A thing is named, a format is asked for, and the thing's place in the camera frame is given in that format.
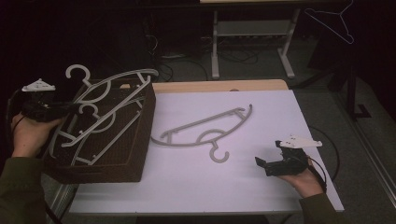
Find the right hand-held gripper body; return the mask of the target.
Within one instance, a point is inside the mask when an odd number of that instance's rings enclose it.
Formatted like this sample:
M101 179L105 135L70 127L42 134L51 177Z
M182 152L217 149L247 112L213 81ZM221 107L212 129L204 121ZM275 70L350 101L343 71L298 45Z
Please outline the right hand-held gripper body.
M321 147L320 141L291 134L281 141L281 161L267 162L264 169L267 176L297 175L309 167L308 156L304 152L306 147Z

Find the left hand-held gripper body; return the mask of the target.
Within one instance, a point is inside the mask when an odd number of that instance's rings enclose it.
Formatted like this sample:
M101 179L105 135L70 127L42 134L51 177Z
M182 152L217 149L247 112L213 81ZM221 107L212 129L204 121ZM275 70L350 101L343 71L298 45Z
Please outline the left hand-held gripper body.
M64 110L60 103L53 101L56 87L41 78L31 84L23 86L21 91L29 93L31 99L22 105L21 113L37 122L49 122L60 119Z

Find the person's left hand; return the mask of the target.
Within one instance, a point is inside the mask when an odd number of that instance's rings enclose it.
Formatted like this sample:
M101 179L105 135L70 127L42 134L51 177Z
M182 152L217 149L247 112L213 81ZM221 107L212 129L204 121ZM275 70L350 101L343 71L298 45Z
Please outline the person's left hand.
M11 129L13 131L12 158L34 158L47 142L50 131L63 123L63 119L50 122L37 122L25 118L22 114L13 117Z

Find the white table mat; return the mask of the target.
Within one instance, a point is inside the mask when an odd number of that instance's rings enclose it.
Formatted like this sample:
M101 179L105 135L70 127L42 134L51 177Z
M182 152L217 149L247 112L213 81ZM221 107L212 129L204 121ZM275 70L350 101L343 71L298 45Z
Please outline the white table mat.
M71 212L90 215L215 215L298 212L299 194L267 176L255 158L278 161L276 140L310 137L292 91L160 93L151 135L211 115L253 105L249 119L219 140L224 163L213 162L210 145L162 147L152 141L138 183L85 184Z

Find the black metal stand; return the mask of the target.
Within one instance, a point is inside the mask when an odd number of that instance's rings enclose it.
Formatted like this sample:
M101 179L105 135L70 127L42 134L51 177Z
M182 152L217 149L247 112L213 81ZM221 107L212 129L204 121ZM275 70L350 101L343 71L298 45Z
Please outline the black metal stand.
M356 121L360 118L370 118L371 114L364 105L356 104L357 74L354 69L354 62L350 58L345 58L334 65L318 72L301 83L290 86L291 90L306 88L322 78L332 75L327 88L332 92L339 92L346 86L346 112L348 116Z

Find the brown woven basket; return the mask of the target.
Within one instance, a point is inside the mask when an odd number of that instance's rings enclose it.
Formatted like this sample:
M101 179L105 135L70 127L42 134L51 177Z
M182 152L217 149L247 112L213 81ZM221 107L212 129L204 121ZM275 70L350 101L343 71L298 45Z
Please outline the brown woven basket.
M108 95L101 101L93 103L98 107L97 116L101 117L120 103L124 98L135 91L141 84L138 77L121 77L111 82ZM85 100L98 98L106 89L106 85L95 89L85 96ZM80 89L76 99L87 90ZM85 183L117 183L138 182L141 179L145 159L149 147L149 139L156 105L156 97L149 83L136 96L143 97L143 110L137 123L133 124L128 131L100 158L94 165L76 162L70 165L75 154L76 147L59 148L56 153L59 159L53 159L49 154L49 146L44 156L44 173L63 184L85 184ZM135 114L136 105L119 110L115 123L117 131L128 122ZM70 113L62 126L62 131L78 135L80 130L87 130L97 118L94 117L94 108L91 104L79 107L78 111ZM99 152L113 138L113 134L105 133L104 139L97 134L98 140L90 137L84 144L80 157L90 160L93 153Z

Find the person's right hand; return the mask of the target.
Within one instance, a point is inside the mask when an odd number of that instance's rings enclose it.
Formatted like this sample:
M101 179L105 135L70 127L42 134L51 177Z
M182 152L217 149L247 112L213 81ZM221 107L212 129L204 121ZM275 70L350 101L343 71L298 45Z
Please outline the person's right hand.
M308 198L324 192L316 176L305 169L297 175L280 175L280 179L288 182L302 198Z

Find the metal floor rail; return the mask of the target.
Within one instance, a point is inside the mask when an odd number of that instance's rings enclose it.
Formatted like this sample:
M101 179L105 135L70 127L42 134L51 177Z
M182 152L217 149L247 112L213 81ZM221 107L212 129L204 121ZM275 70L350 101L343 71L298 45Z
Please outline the metal floor rail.
M349 125L352 132L359 140L361 147L366 154L367 160L374 170L375 176L377 177L380 185L387 194L392 206L396 209L396 183L391 178L390 174L388 173L382 161L379 159L378 155L375 152L375 147L369 141L368 137L365 135L363 129L358 123L358 120L354 119L347 112L347 103L342 99L342 97L338 93L333 93L332 98L334 99L337 106L341 110L341 113L346 119L346 123Z

